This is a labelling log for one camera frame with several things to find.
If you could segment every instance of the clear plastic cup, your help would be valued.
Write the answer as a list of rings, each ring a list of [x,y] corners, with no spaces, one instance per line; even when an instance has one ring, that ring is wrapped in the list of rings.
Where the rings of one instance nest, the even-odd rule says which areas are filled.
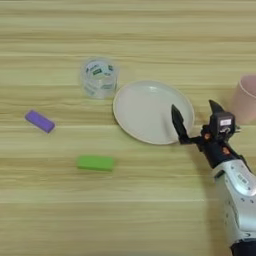
[[[86,94],[91,98],[113,97],[117,87],[117,76],[117,67],[106,58],[91,58],[82,65],[82,84]]]
[[[246,75],[239,81],[231,102],[231,112],[238,124],[256,119],[256,75]]]

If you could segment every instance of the wood grain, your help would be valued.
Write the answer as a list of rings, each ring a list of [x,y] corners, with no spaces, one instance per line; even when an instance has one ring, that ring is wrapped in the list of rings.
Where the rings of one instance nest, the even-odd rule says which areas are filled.
[[[111,57],[119,87],[141,79],[191,100],[197,134],[212,98],[229,106],[255,72],[256,3],[240,0],[0,0],[0,255],[230,255],[210,168],[193,146],[152,146],[85,97],[79,69]],[[53,119],[49,135],[24,121]],[[232,139],[250,166],[255,123]],[[81,172],[81,154],[113,173]]]

